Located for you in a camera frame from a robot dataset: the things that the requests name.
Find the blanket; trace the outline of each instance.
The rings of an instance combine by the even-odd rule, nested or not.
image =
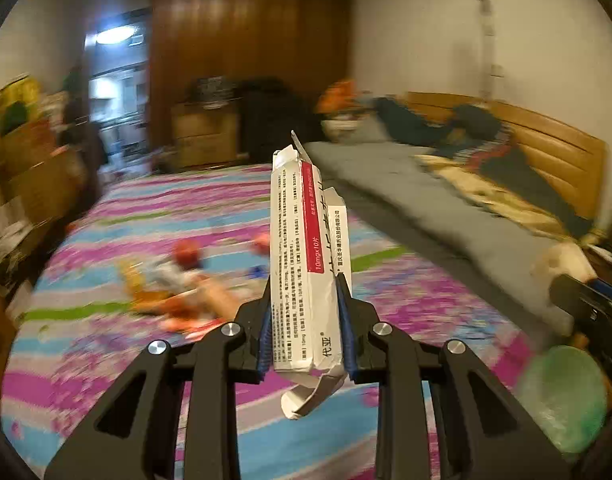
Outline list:
[[[465,170],[550,213],[575,239],[590,231],[592,220],[577,216],[574,208],[529,165],[525,153],[514,143],[508,124],[487,110],[461,105],[455,107],[449,125],[452,132],[431,155],[449,158]]]
[[[113,188],[55,252],[33,292],[3,381],[2,428],[41,477],[61,443],[153,339],[181,344],[156,318],[131,314],[119,258],[166,254],[181,238],[242,301],[261,294],[267,258],[251,240],[269,229],[269,165],[131,180]],[[444,271],[349,215],[354,296],[420,340],[461,338],[507,386],[530,356],[524,335]],[[236,389],[243,478],[373,478],[377,387],[347,383],[302,420],[279,405],[273,372]],[[430,397],[426,391],[427,412]],[[176,452],[182,476],[187,399]],[[434,422],[429,418],[438,478]]]

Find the ceiling light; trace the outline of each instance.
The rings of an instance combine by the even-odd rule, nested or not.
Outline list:
[[[121,43],[130,38],[137,29],[132,25],[122,25],[121,27],[109,28],[97,34],[97,43],[113,44]]]

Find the toy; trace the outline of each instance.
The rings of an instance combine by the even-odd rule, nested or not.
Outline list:
[[[270,256],[270,233],[263,233],[253,238],[253,248],[257,254]]]
[[[173,257],[183,269],[195,269],[199,266],[201,247],[194,240],[179,240],[173,248]]]

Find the wooden wardrobe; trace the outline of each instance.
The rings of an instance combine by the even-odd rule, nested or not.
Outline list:
[[[150,143],[171,143],[171,108],[200,77],[277,76],[313,105],[348,76],[352,0],[155,0]]]

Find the gray bedsheet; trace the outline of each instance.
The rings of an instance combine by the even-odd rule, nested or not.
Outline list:
[[[395,206],[424,232],[467,256],[494,284],[555,332],[570,333],[571,317],[548,301],[548,291],[530,275],[533,263],[556,244],[555,240],[534,236],[516,223],[466,202],[450,184],[422,170],[409,146],[311,142],[305,148],[323,173]]]

